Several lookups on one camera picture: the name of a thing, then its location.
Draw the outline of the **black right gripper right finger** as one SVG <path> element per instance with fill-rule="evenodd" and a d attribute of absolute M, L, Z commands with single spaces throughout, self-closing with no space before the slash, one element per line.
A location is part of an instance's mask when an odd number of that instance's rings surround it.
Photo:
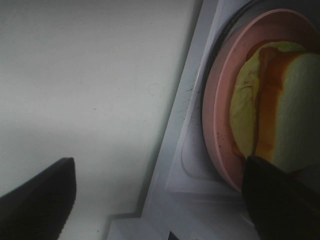
<path fill-rule="evenodd" d="M 285 173 L 250 156 L 242 178 L 242 196 L 262 240 L 320 238 L 320 166 Z"/>

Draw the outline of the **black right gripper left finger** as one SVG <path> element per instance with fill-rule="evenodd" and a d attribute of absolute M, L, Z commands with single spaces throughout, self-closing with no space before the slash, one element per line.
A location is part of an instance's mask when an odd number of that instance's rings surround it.
<path fill-rule="evenodd" d="M 0 198 L 2 240 L 57 240 L 77 192 L 75 160 L 59 159 Z"/>

